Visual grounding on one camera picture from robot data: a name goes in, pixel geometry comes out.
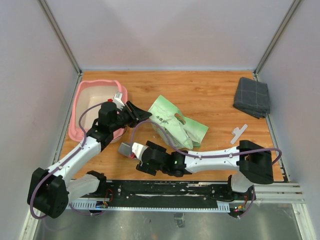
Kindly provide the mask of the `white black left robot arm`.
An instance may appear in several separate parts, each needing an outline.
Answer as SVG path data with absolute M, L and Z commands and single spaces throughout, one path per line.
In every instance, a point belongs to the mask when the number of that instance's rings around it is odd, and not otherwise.
M 46 169 L 39 167 L 32 173 L 27 204 L 33 218 L 55 219 L 68 204 L 86 194 L 103 197 L 107 193 L 107 185 L 102 173 L 92 171 L 77 180 L 73 176 L 111 143 L 117 130 L 134 128 L 152 116 L 130 101 L 120 104 L 105 101 L 98 106 L 98 117 L 91 128 L 84 131 L 83 140 L 63 159 Z

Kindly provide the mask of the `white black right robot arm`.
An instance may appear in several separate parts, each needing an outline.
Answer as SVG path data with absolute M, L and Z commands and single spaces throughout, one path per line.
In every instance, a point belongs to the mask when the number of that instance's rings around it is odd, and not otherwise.
M 240 199 L 254 184 L 270 185 L 274 182 L 272 150 L 249 140 L 242 140 L 238 146 L 224 150 L 178 150 L 172 153 L 150 141 L 145 145 L 135 142 L 131 151 L 139 160 L 137 170 L 153 176 L 157 172 L 179 178 L 205 171 L 235 171 L 226 188 L 227 196 L 232 200 Z

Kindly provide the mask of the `white plastic bag clip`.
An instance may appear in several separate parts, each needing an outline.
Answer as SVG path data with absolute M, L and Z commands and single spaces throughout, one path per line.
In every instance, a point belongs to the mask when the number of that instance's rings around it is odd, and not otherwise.
M 231 132 L 233 135 L 233 138 L 231 139 L 230 143 L 234 145 L 247 128 L 248 128 L 247 124 L 244 124 L 242 127 L 234 128 Z

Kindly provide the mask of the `grey metal scoop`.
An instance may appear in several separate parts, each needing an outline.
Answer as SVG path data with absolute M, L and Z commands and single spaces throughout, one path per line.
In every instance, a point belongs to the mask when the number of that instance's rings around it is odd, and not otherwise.
M 131 146 L 127 142 L 122 142 L 118 148 L 118 153 L 131 159 L 136 159 L 136 156 L 131 152 Z

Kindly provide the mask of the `green cat litter bag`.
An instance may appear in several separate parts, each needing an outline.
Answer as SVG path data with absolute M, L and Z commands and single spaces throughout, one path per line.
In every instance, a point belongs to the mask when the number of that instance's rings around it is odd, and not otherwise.
M 209 129 L 208 126 L 183 116 L 173 103 L 160 95 L 149 108 L 153 129 L 168 144 L 168 139 L 177 149 L 200 147 Z

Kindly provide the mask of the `pink litter box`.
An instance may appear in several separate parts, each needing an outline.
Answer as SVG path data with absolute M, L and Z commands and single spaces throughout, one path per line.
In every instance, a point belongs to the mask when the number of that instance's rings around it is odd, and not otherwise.
M 128 101 L 127 89 L 117 80 L 96 79 L 82 81 L 76 90 L 72 104 L 71 119 L 68 127 L 69 137 L 76 142 L 81 142 L 84 132 L 88 131 L 98 117 L 101 104 L 114 98 L 119 98 L 123 103 Z

